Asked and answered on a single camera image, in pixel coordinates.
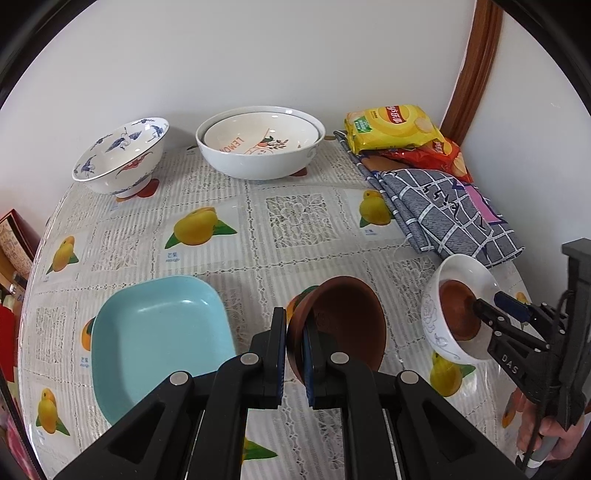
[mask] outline small white bowl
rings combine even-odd
[[[216,170],[237,179],[272,180],[308,165],[325,134],[324,125],[307,113],[277,106],[247,106],[204,121],[195,137],[201,154]]]
[[[143,189],[162,158],[168,131],[164,118],[142,118],[99,138],[72,170],[72,178],[97,193],[120,198]]]
[[[286,113],[253,112],[231,116],[212,125],[203,143],[225,153],[266,155],[312,145],[318,130],[309,121]]]
[[[494,305],[495,293],[501,288],[491,272],[475,258],[455,254],[447,257],[435,271],[423,291],[421,322],[425,337],[443,358],[463,365],[474,365],[491,359],[488,344],[492,329],[482,323],[472,339],[458,342],[454,339],[441,309],[439,288],[447,280],[458,280],[468,286],[477,299]]]

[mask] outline bowl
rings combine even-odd
[[[423,291],[421,323],[425,337],[443,358],[462,365],[474,365],[491,359],[488,344],[492,329],[482,323],[474,338],[457,341],[449,329],[441,308],[440,287],[447,280],[457,280],[468,286],[477,299],[494,305],[495,293],[501,288],[491,272],[468,255],[447,257],[435,271]]]
[[[324,125],[307,113],[247,106],[205,120],[195,137],[201,154],[216,170],[237,179],[272,180],[307,166],[325,134]]]
[[[273,112],[231,116],[213,124],[203,136],[209,148],[240,155],[286,153],[316,140],[318,130],[308,120]]]
[[[333,335],[340,351],[377,371],[386,348],[386,320],[371,287],[358,278],[342,276],[307,291],[293,311],[285,341],[296,377],[304,383],[302,341],[310,312],[319,332]]]
[[[171,373],[215,371],[236,351],[217,292],[173,275],[112,295],[95,318],[90,354],[96,401],[114,424]]]
[[[72,178],[97,193],[127,198],[143,189],[162,158],[164,118],[142,118],[99,138],[80,157]]]

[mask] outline red chip bag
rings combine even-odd
[[[431,140],[417,148],[390,148],[376,150],[372,153],[406,163],[414,168],[444,171],[466,183],[473,182],[464,163],[460,147],[448,138],[445,139],[445,142]]]

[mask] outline white wall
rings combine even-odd
[[[0,211],[42,232],[97,138],[167,118],[169,145],[242,105],[285,105],[328,131],[347,111],[418,103],[440,122],[474,0],[99,0],[41,52],[0,111]]]
[[[566,289],[560,245],[591,238],[591,118],[554,60],[507,15],[462,150],[526,246],[516,265],[533,299],[555,304]]]

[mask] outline wooden door frame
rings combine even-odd
[[[441,132],[461,145],[466,137],[495,59],[501,36],[503,10],[491,0],[476,0],[464,65],[457,78]]]

